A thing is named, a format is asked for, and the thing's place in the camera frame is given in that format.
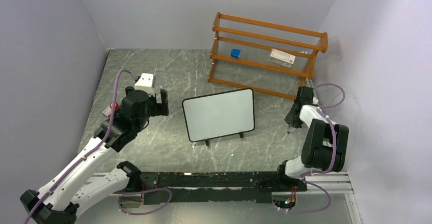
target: wall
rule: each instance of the wall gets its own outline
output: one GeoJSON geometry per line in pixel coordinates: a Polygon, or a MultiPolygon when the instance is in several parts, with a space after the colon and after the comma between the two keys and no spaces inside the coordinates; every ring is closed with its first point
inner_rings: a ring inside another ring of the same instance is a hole
{"type": "Polygon", "coordinates": [[[83,0],[107,47],[211,49],[217,12],[318,30],[334,0],[83,0]]]}
{"type": "Polygon", "coordinates": [[[0,3],[0,223],[20,223],[77,151],[106,49],[80,0],[0,3]]]}
{"type": "MultiPolygon", "coordinates": [[[[346,168],[365,224],[431,223],[432,0],[336,0],[315,84],[347,100],[327,112],[350,128],[346,168]]],[[[340,97],[318,91],[323,104],[340,97]]]]}

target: whiteboard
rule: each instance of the whiteboard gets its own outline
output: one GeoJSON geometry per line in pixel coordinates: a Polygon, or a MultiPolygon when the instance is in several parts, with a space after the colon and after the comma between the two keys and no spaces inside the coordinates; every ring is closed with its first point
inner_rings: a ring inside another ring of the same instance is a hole
{"type": "Polygon", "coordinates": [[[250,88],[187,98],[182,106],[191,142],[255,128],[254,91],[250,88]]]}

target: wooden rack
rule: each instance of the wooden rack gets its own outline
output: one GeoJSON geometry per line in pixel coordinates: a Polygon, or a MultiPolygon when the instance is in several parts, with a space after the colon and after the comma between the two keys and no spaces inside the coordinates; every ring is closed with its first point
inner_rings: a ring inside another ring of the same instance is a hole
{"type": "Polygon", "coordinates": [[[295,99],[296,95],[284,94],[231,81],[216,79],[213,77],[214,69],[218,61],[228,61],[261,69],[278,71],[288,75],[295,75],[300,78],[300,86],[304,86],[306,78],[312,79],[314,77],[316,55],[318,52],[326,52],[328,46],[327,33],[325,32],[313,32],[221,13],[217,13],[216,18],[214,19],[213,31],[215,32],[215,38],[210,52],[212,64],[207,79],[209,82],[216,82],[238,88],[251,88],[256,92],[289,99],[295,99]],[[268,55],[273,48],[278,49],[295,55],[297,57],[295,59],[296,62],[298,58],[304,59],[305,64],[302,68],[295,70],[278,66],[276,64],[263,64],[260,62],[245,60],[243,58],[235,59],[229,57],[226,53],[223,54],[220,52],[220,42],[234,43],[246,47],[262,49],[268,52],[268,55]]]}

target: marble table top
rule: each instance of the marble table top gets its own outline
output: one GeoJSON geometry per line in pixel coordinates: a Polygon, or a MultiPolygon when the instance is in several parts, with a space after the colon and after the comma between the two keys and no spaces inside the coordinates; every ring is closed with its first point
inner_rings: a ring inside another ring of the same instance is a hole
{"type": "MultiPolygon", "coordinates": [[[[231,91],[237,88],[207,82],[211,66],[209,50],[186,49],[111,49],[96,91],[89,119],[79,146],[81,151],[100,123],[102,111],[109,105],[117,71],[127,68],[134,73],[153,73],[156,88],[168,90],[170,115],[152,117],[138,137],[98,172],[110,172],[128,160],[145,172],[275,171],[284,160],[300,155],[307,128],[292,129],[287,134],[284,117],[293,101],[254,93],[255,130],[204,142],[191,143],[187,136],[181,103],[185,98],[231,91]]],[[[278,92],[295,94],[298,78],[279,72],[219,61],[214,77],[278,92]]],[[[124,88],[134,81],[124,73],[119,82],[117,102],[125,96],[124,88]]]]}

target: blue cube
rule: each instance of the blue cube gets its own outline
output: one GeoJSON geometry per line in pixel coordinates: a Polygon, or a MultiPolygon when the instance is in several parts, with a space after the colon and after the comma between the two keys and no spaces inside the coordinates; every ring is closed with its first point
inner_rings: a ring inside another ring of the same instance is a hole
{"type": "Polygon", "coordinates": [[[233,49],[231,50],[231,57],[235,59],[240,59],[241,56],[241,50],[240,49],[233,49]]]}

